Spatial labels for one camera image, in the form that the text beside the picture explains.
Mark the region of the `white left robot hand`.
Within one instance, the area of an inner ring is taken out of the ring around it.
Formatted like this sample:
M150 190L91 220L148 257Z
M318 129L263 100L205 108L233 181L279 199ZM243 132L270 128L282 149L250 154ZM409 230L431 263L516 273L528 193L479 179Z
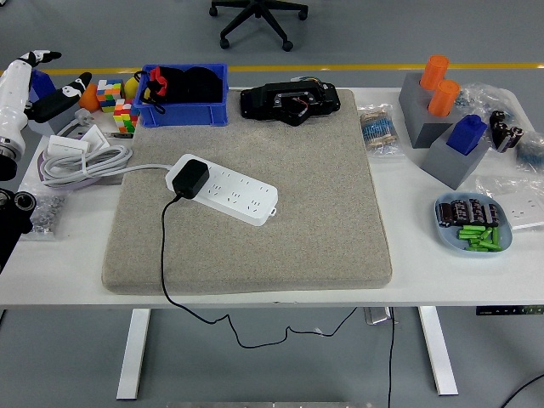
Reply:
M31 74L40 64L59 59L60 52L34 50L11 62L1 75L1 138L23 144L22 129L28 120L47 122L75 105L92 79L83 72L76 80L29 104Z

